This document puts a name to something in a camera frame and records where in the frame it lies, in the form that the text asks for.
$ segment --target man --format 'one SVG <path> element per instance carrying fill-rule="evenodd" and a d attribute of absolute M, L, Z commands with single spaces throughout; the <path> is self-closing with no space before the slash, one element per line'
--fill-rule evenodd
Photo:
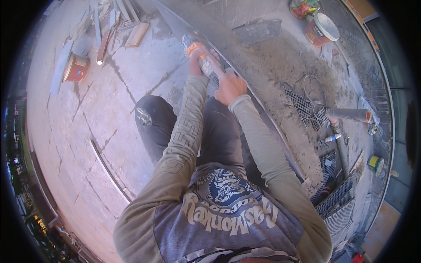
<path fill-rule="evenodd" d="M 158 96 L 136 105 L 138 130 L 156 167 L 116 224 L 118 255 L 124 262 L 328 262 L 326 225 L 246 83 L 232 69 L 224 73 L 210 53 L 220 83 L 215 97 L 205 102 L 209 79 L 196 52 L 178 117 Z M 238 122 L 270 195 L 247 181 Z"/>

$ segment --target hand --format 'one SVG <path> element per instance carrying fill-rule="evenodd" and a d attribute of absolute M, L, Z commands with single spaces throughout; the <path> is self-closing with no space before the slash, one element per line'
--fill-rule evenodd
<path fill-rule="evenodd" d="M 228 68 L 225 73 L 218 62 L 211 60 L 210 63 L 219 79 L 219 89 L 215 91 L 215 99 L 229 106 L 236 98 L 247 93 L 247 84 L 235 75 L 232 68 Z"/>
<path fill-rule="evenodd" d="M 199 66 L 199 62 L 197 61 L 197 59 L 199 58 L 199 56 L 203 53 L 206 52 L 203 49 L 199 48 L 197 49 L 195 52 L 193 52 L 190 55 L 190 59 L 189 59 L 189 74 L 190 75 L 199 75 L 199 76 L 203 76 L 203 72 L 202 70 L 200 70 L 200 66 Z M 216 53 L 216 51 L 214 49 L 210 49 L 209 53 L 211 55 L 213 55 L 213 57 L 219 61 L 219 56 L 218 53 Z"/>

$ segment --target graphic t-shirt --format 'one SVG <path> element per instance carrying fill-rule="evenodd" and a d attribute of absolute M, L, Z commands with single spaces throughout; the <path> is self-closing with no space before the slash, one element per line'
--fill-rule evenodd
<path fill-rule="evenodd" d="M 154 217 L 165 262 L 187 262 L 181 259 L 211 248 L 268 248 L 295 256 L 303 232 L 298 219 L 269 194 L 223 168 L 193 183 L 183 203 L 158 206 Z"/>

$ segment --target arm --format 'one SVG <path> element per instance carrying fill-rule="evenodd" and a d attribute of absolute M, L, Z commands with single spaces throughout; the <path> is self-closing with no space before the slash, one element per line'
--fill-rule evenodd
<path fill-rule="evenodd" d="M 197 58 L 191 61 L 197 64 Z M 163 262 L 153 232 L 155 210 L 159 205 L 182 201 L 202 137 L 202 110 L 209 79 L 200 71 L 200 75 L 195 73 L 197 67 L 190 62 L 180 114 L 168 147 L 151 180 L 124 209 L 115 226 L 113 240 L 124 262 Z"/>
<path fill-rule="evenodd" d="M 262 178 L 268 184 L 271 195 L 292 215 L 296 216 L 305 232 L 297 245 L 301 260 L 307 262 L 328 262 L 332 255 L 332 241 L 329 231 L 305 195 L 295 173 L 289 166 L 284 153 L 280 151 L 275 138 L 260 118 L 259 113 L 246 94 L 247 85 L 236 77 L 232 69 L 226 73 L 213 65 L 220 88 L 215 98 L 229 106 L 238 118 L 248 145 Z"/>

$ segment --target jeans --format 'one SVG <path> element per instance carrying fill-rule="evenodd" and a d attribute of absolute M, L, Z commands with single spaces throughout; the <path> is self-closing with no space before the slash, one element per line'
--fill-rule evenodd
<path fill-rule="evenodd" d="M 153 165 L 162 158 L 176 120 L 177 116 L 172 106 L 160 96 L 145 96 L 137 102 L 136 125 Z M 240 136 L 240 126 L 236 117 L 215 97 L 210 97 L 205 102 L 202 144 L 196 166 L 210 162 L 242 167 L 249 181 L 267 190 L 248 149 L 245 136 Z"/>

